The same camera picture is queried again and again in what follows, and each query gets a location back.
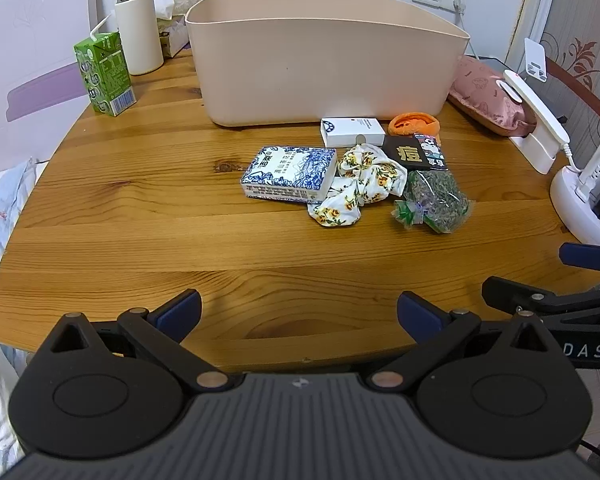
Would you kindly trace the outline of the purple white headboard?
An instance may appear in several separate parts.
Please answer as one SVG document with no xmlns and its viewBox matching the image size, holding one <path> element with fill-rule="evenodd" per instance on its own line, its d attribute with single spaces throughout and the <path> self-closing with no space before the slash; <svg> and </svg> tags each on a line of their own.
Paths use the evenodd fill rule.
<svg viewBox="0 0 600 480">
<path fill-rule="evenodd" d="M 96 0 L 0 0 L 0 171 L 49 159 L 87 107 L 73 47 Z"/>
</svg>

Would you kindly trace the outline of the blue white tissue pack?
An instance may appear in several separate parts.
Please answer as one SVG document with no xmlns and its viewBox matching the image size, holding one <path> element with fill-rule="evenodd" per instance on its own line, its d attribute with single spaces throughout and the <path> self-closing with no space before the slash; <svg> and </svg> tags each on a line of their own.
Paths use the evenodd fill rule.
<svg viewBox="0 0 600 480">
<path fill-rule="evenodd" d="M 240 179 L 245 196 L 302 204 L 326 198 L 337 166 L 334 148 L 269 145 L 260 149 Z"/>
</svg>

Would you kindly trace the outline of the floral fabric scrunchie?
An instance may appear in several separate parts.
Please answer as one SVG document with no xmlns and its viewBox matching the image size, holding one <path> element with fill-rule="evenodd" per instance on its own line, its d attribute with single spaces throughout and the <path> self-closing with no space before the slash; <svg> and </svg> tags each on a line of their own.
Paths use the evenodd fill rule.
<svg viewBox="0 0 600 480">
<path fill-rule="evenodd" d="M 308 206 L 309 216 L 323 228 L 353 226 L 360 220 L 364 206 L 401 196 L 406 181 L 407 169 L 381 148 L 366 143 L 355 145 L 338 162 L 326 198 Z"/>
</svg>

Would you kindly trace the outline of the orange sock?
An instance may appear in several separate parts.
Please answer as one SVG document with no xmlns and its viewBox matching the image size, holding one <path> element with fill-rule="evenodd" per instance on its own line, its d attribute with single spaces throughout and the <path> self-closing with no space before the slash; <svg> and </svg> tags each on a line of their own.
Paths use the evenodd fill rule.
<svg viewBox="0 0 600 480">
<path fill-rule="evenodd" d="M 440 122 L 426 113 L 403 113 L 391 119 L 388 125 L 390 136 L 414 136 L 416 133 L 432 136 L 438 145 L 440 140 Z"/>
</svg>

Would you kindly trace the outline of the white round charger base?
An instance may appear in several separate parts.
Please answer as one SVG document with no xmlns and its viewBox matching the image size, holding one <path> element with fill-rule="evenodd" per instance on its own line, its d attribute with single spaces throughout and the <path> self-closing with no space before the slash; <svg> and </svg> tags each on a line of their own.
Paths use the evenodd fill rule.
<svg viewBox="0 0 600 480">
<path fill-rule="evenodd" d="M 558 217 L 583 244 L 600 245 L 600 144 L 580 172 L 562 167 L 550 185 L 550 199 Z"/>
</svg>

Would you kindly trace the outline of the green candy bag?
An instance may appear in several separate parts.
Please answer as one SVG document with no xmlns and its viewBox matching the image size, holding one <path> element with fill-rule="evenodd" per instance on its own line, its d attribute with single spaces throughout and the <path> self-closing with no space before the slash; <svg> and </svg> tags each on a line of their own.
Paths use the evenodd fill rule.
<svg viewBox="0 0 600 480">
<path fill-rule="evenodd" d="M 451 234 L 471 215 L 471 200 L 449 170 L 414 170 L 408 174 L 393 218 L 405 229 L 423 224 L 438 234 Z"/>
</svg>

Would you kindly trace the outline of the black box yellow character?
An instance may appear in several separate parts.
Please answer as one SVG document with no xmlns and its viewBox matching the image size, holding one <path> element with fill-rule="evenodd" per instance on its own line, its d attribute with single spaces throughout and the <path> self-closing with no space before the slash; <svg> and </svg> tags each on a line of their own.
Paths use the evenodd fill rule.
<svg viewBox="0 0 600 480">
<path fill-rule="evenodd" d="M 430 163 L 414 136 L 385 136 L 384 153 L 407 170 L 429 170 Z"/>
</svg>

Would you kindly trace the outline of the small cartoon printed packet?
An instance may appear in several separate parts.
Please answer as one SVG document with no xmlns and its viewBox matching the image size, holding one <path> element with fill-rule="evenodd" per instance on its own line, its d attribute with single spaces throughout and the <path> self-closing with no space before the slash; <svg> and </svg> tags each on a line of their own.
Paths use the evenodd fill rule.
<svg viewBox="0 0 600 480">
<path fill-rule="evenodd" d="M 428 134 L 416 133 L 415 138 L 418 141 L 422 151 L 425 154 L 429 167 L 435 170 L 447 170 L 445 157 L 441 151 L 440 145 L 434 136 Z"/>
</svg>

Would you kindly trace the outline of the tissue box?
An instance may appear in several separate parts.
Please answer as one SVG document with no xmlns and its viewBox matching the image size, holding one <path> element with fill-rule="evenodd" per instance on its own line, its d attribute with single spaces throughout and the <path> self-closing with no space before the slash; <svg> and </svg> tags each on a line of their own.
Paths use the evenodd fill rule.
<svg viewBox="0 0 600 480">
<path fill-rule="evenodd" d="M 200 0 L 154 0 L 158 33 L 165 58 L 174 58 L 188 44 L 185 15 Z"/>
</svg>

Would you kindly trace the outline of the white thermos bottle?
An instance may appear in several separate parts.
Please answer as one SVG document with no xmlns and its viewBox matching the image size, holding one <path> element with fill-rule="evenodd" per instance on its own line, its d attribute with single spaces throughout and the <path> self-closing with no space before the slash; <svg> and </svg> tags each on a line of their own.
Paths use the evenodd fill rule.
<svg viewBox="0 0 600 480">
<path fill-rule="evenodd" d="M 131 75 L 153 72 L 163 64 L 154 0 L 116 0 L 114 16 Z"/>
</svg>

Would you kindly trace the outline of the beige plastic storage bin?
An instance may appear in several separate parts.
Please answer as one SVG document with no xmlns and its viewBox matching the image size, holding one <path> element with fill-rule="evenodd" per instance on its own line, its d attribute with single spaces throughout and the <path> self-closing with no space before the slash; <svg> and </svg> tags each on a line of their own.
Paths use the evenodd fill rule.
<svg viewBox="0 0 600 480">
<path fill-rule="evenodd" d="M 201 0 L 185 21 L 225 127 L 438 114 L 470 39 L 399 0 Z"/>
</svg>

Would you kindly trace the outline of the pink pouch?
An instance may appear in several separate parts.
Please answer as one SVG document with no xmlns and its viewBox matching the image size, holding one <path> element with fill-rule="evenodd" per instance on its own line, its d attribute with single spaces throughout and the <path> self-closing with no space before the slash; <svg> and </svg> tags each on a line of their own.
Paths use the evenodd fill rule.
<svg viewBox="0 0 600 480">
<path fill-rule="evenodd" d="M 535 116 L 513 94 L 502 73 L 464 55 L 457 63 L 448 100 L 493 133 L 526 136 L 536 126 Z"/>
</svg>

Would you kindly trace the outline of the green drink carton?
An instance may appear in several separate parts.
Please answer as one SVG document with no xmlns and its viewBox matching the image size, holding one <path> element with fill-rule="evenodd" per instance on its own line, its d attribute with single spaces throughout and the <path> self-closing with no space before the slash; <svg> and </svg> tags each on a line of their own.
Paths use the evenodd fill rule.
<svg viewBox="0 0 600 480">
<path fill-rule="evenodd" d="M 73 50 L 96 112 L 116 117 L 136 102 L 118 32 L 96 32 Z"/>
</svg>

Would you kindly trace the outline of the white small box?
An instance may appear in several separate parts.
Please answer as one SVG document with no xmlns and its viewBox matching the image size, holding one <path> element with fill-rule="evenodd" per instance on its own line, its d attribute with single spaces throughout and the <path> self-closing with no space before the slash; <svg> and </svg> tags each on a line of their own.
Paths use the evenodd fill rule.
<svg viewBox="0 0 600 480">
<path fill-rule="evenodd" d="M 326 148 L 352 148 L 363 143 L 381 146 L 386 136 L 376 118 L 322 118 L 320 131 Z"/>
</svg>

